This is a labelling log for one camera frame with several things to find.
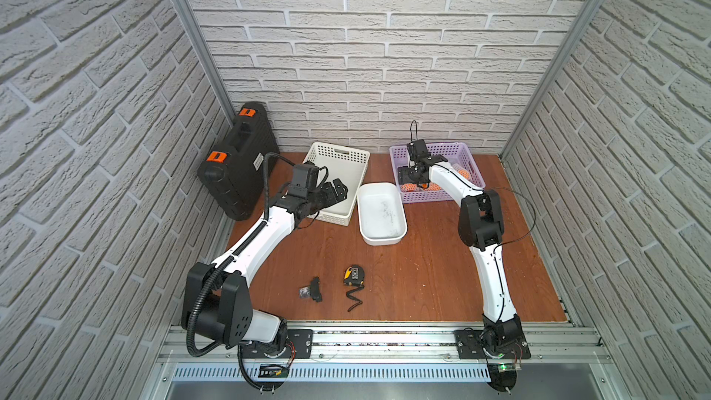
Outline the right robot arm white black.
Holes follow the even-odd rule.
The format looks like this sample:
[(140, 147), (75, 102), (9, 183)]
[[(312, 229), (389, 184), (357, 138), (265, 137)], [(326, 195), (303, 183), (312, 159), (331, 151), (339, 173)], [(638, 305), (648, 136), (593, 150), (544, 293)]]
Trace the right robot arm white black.
[(421, 189), (438, 186), (457, 203), (457, 233), (476, 262), (483, 294), (481, 347), (491, 359), (527, 359), (530, 352), (505, 277), (505, 226), (499, 194), (474, 185), (440, 155), (421, 157), (398, 168), (397, 178)]

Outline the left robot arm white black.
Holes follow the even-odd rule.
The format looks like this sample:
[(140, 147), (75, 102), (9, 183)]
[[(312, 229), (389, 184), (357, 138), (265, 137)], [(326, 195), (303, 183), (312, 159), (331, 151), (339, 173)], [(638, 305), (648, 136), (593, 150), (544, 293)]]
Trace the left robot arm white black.
[(260, 219), (231, 249), (209, 264), (197, 263), (188, 272), (181, 327), (190, 356), (203, 357), (225, 346), (261, 344), (270, 355), (287, 348), (286, 320), (254, 309), (249, 288), (277, 245), (322, 209), (348, 197), (339, 179), (313, 190), (286, 186), (268, 202)]

